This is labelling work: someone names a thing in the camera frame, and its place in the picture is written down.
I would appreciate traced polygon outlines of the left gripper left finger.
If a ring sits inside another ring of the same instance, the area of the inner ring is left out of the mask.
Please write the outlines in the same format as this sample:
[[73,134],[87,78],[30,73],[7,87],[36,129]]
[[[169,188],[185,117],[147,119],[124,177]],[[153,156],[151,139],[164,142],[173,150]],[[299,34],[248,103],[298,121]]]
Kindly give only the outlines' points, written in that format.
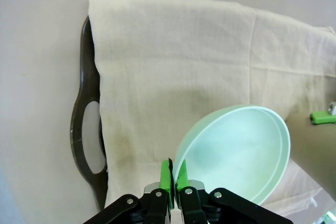
[[170,223],[174,208],[172,171],[172,160],[164,160],[160,181],[145,186],[141,198],[125,194],[86,223]]

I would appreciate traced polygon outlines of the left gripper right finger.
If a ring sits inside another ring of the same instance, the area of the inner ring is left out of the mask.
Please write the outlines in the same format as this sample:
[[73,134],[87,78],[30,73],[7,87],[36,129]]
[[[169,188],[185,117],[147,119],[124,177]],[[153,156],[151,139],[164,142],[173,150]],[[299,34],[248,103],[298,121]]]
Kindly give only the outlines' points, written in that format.
[[186,162],[180,167],[175,191],[184,223],[292,223],[225,188],[207,193],[201,181],[188,179]]

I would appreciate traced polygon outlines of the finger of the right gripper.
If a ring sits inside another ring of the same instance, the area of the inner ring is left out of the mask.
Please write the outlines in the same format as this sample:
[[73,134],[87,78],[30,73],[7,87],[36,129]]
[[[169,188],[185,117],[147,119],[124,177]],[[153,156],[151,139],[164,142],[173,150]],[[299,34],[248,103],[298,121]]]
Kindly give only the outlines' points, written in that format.
[[335,123],[335,102],[330,103],[326,111],[311,112],[310,118],[313,124],[328,124]]
[[322,217],[319,218],[319,224],[335,224],[336,213],[335,209],[327,211]]

